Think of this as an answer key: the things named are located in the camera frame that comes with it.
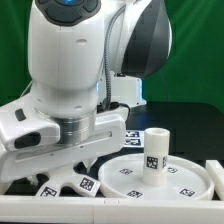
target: green screen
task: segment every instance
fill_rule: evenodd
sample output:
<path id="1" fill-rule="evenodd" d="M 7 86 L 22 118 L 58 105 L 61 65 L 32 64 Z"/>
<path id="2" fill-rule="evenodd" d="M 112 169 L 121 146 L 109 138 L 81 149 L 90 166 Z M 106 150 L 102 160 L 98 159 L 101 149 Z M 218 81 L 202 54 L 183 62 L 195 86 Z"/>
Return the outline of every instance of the green screen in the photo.
<path id="1" fill-rule="evenodd" d="M 30 81 L 27 35 L 31 0 L 0 9 L 0 104 Z M 166 65 L 144 81 L 147 101 L 209 103 L 224 112 L 224 1 L 166 0 L 173 45 Z"/>

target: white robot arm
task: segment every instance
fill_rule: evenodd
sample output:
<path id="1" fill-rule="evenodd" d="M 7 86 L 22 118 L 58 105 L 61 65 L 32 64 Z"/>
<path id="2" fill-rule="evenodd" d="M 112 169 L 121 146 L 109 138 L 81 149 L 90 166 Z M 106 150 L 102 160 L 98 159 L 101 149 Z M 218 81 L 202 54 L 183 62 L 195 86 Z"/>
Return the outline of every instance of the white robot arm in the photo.
<path id="1" fill-rule="evenodd" d="M 33 84 L 0 108 L 0 181 L 120 150 L 124 119 L 96 115 L 100 75 L 151 75 L 165 63 L 170 39 L 163 0 L 34 0 Z"/>

